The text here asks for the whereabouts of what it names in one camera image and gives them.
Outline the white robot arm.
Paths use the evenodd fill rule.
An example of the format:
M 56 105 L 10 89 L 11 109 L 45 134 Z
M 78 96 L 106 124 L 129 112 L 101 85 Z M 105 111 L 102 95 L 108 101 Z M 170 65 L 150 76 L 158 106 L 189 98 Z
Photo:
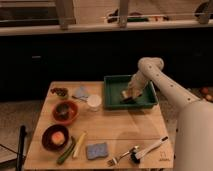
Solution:
M 152 81 L 178 109 L 173 171 L 213 171 L 213 103 L 202 100 L 162 72 L 159 57 L 143 57 L 122 91 L 125 101 L 138 98 Z

